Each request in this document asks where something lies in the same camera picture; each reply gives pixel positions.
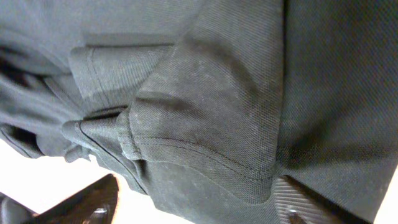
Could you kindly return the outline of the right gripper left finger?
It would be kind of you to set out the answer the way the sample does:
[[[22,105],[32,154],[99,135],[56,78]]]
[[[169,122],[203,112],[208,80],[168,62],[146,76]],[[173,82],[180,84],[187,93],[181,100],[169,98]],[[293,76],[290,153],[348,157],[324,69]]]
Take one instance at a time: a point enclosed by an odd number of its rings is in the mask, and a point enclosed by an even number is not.
[[[1,224],[112,224],[118,203],[118,179],[108,174],[41,214],[1,194]]]

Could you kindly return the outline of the black polo shirt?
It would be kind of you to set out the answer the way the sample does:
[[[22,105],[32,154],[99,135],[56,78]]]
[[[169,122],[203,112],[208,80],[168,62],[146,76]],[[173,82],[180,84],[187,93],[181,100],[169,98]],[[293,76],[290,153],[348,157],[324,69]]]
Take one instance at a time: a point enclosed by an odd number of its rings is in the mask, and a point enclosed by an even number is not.
[[[275,175],[397,167],[397,2],[2,1],[1,137],[97,158],[195,223],[281,223]]]

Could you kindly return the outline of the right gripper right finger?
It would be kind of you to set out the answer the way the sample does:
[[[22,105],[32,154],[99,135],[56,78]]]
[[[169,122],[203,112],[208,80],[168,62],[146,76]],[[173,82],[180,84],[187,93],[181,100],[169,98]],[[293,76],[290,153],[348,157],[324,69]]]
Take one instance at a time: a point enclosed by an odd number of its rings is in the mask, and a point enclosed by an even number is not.
[[[272,197],[281,223],[369,223],[367,187],[347,174],[275,175]]]

